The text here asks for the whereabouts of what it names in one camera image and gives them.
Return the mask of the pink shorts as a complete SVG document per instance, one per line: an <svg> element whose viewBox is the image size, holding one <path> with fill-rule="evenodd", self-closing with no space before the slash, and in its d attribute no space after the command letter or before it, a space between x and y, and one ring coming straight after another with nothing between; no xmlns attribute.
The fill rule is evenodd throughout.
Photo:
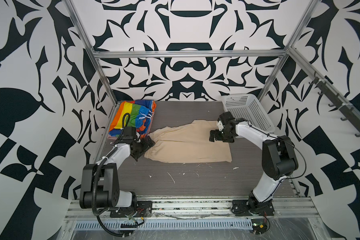
<svg viewBox="0 0 360 240"><path fill-rule="evenodd" d="M107 139L110 141L114 141L114 142L125 142L125 141L130 140L131 138L129 136L122 135L122 136L117 136L117 137L108 136Z"/></svg>

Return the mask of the rainbow coloured shorts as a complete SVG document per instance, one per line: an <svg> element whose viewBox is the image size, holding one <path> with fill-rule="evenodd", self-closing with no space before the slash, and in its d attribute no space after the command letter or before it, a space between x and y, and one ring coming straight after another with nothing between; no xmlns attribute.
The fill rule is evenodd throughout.
<svg viewBox="0 0 360 240"><path fill-rule="evenodd" d="M150 132L156 107L156 102L153 100L122 102L110 125L108 135L114 138L120 135L123 116L128 113L131 119L126 126L136 128L140 137L145 138Z"/></svg>

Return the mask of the beige shorts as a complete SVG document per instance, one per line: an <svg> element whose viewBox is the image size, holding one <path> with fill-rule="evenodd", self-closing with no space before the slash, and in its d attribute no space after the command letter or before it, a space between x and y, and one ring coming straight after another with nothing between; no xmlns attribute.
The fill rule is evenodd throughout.
<svg viewBox="0 0 360 240"><path fill-rule="evenodd" d="M216 129L217 121L206 120L158 129L149 134L155 145L144 157L169 164L230 163L232 154L229 144L210 141L210 131Z"/></svg>

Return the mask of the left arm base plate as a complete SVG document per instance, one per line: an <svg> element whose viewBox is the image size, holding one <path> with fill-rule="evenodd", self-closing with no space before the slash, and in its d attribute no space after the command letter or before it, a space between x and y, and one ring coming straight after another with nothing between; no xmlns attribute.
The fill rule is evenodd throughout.
<svg viewBox="0 0 360 240"><path fill-rule="evenodd" d="M111 218L126 218L132 217L146 217L152 213L153 202L152 201L137 201L132 203L130 207L116 208L111 210Z"/></svg>

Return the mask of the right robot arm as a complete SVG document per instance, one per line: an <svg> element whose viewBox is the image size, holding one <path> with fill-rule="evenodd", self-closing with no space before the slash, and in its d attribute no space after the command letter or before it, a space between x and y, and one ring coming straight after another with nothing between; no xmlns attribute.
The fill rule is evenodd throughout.
<svg viewBox="0 0 360 240"><path fill-rule="evenodd" d="M233 143L235 138L244 138L262 151L263 174L251 191L248 205L254 209L270 203L283 180L299 167L291 139L264 132L248 120L234 118L231 112L221 114L217 126L217 130L210 131L211 142Z"/></svg>

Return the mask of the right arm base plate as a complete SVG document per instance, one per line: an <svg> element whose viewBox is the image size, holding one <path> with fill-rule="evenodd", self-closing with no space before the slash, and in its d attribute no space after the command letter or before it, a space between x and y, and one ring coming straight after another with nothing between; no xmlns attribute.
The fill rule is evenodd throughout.
<svg viewBox="0 0 360 240"><path fill-rule="evenodd" d="M264 203L257 202L256 199L233 200L231 212L235 216L274 216L274 206L272 200Z"/></svg>

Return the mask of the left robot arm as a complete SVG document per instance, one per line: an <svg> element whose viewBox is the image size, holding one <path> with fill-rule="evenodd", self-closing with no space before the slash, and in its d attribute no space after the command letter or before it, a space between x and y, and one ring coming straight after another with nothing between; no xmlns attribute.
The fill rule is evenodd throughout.
<svg viewBox="0 0 360 240"><path fill-rule="evenodd" d="M118 170L131 157L137 161L155 145L151 137L142 137L133 127L125 127L112 143L111 150L96 163L83 168L79 204L100 214L102 209L134 208L136 194L120 189Z"/></svg>

